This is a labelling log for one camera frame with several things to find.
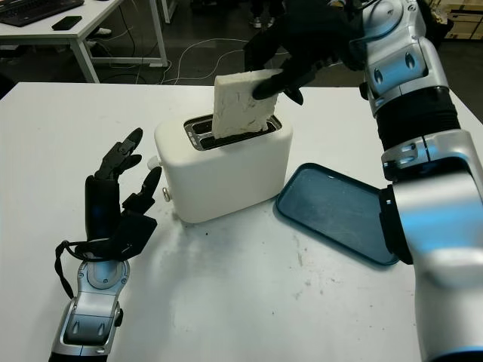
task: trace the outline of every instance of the robotic hand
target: robotic hand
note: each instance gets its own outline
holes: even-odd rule
[[[52,346],[50,362],[107,360],[123,311],[118,296],[128,282],[129,262],[141,253],[157,225],[144,213],[154,204],[152,195],[162,169],[156,167],[141,191],[131,194],[119,207],[119,176],[139,164],[132,155],[143,136],[137,128],[117,142],[104,156],[100,169],[85,180],[85,226],[88,241],[63,241],[55,250],[55,270],[71,299]],[[67,250],[82,260],[78,268],[77,296],[63,276],[60,255]]]
[[[301,104],[298,87],[329,58],[364,69],[361,95],[377,120],[392,181],[380,192],[380,221],[388,249],[414,264],[422,359],[483,360],[483,169],[427,38],[438,33],[428,5],[287,5],[287,15],[245,48],[247,70],[262,68],[280,45],[292,56],[254,98],[284,91]]]

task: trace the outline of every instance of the blue tray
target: blue tray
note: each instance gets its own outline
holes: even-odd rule
[[[379,189],[319,164],[302,164],[276,201],[279,213],[381,265],[398,262],[386,248]]]

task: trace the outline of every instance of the smartphone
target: smartphone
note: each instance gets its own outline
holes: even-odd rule
[[[81,21],[82,17],[64,17],[58,23],[55,23],[52,26],[53,30],[69,30],[79,21]]]

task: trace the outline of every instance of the table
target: table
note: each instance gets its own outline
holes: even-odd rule
[[[358,89],[302,93],[303,106],[283,95],[276,106],[294,126],[287,178],[317,162],[385,187],[376,122]],[[79,99],[97,106],[79,107]],[[481,157],[481,125],[453,99]],[[68,302],[54,248],[85,239],[85,177],[111,145],[144,129],[143,161],[120,177],[124,200],[156,155],[156,125],[212,106],[212,87],[127,84],[20,83],[0,101],[3,360],[48,359]],[[109,360],[419,360],[411,266],[379,268],[303,233],[275,217],[273,200],[189,225],[160,188],[155,199],[148,214],[158,228],[131,260]],[[63,264],[74,285],[79,261],[66,256]]]
[[[47,19],[37,21],[18,28],[0,23],[0,44],[67,44],[74,52],[86,81],[99,83],[93,63],[130,63],[168,66],[165,43],[159,22],[156,0],[149,0],[152,20],[160,57],[92,57],[89,47],[85,44],[86,37],[106,19],[124,0],[85,0],[82,6],[56,14]],[[74,27],[66,31],[54,31],[51,27],[66,16],[82,16]]]

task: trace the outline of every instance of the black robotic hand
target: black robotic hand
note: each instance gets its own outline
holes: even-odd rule
[[[245,46],[245,71],[263,69],[282,46],[291,58],[282,64],[281,73],[254,90],[253,97],[262,100],[284,91],[302,104],[299,87],[313,80],[321,67],[341,60],[352,70],[363,69],[363,49],[351,43],[364,36],[361,11],[351,5],[330,6],[325,0],[291,0],[286,5],[287,13]]]
[[[60,255],[69,251],[77,259],[89,262],[128,260],[143,251],[157,226],[155,219],[144,215],[154,204],[152,198],[162,169],[155,167],[144,180],[141,191],[131,194],[119,205],[119,176],[141,161],[133,155],[143,137],[137,128],[122,143],[117,142],[103,157],[99,170],[85,180],[85,231],[87,241],[63,241],[56,248],[55,270],[67,295],[73,291],[63,276]]]

